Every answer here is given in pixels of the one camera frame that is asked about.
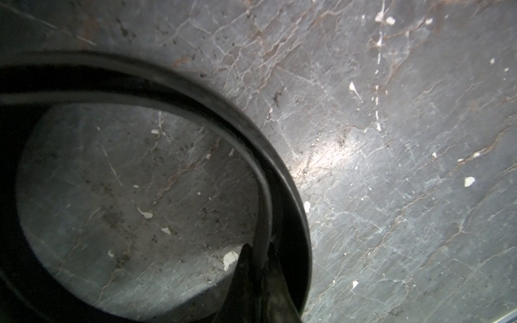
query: black plastic rim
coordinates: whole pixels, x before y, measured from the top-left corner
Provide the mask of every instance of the black plastic rim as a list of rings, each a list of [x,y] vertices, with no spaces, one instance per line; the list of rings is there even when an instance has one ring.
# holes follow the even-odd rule
[[[60,103],[151,107],[206,126],[232,144],[253,169],[260,188],[255,281],[273,242],[291,298],[302,311],[312,272],[309,228],[292,177],[271,143],[237,107],[196,82],[139,60],[90,52],[41,52],[0,63],[0,276],[30,308],[55,322],[134,322],[88,305],[59,285],[21,229],[15,192],[18,160],[34,124]]]

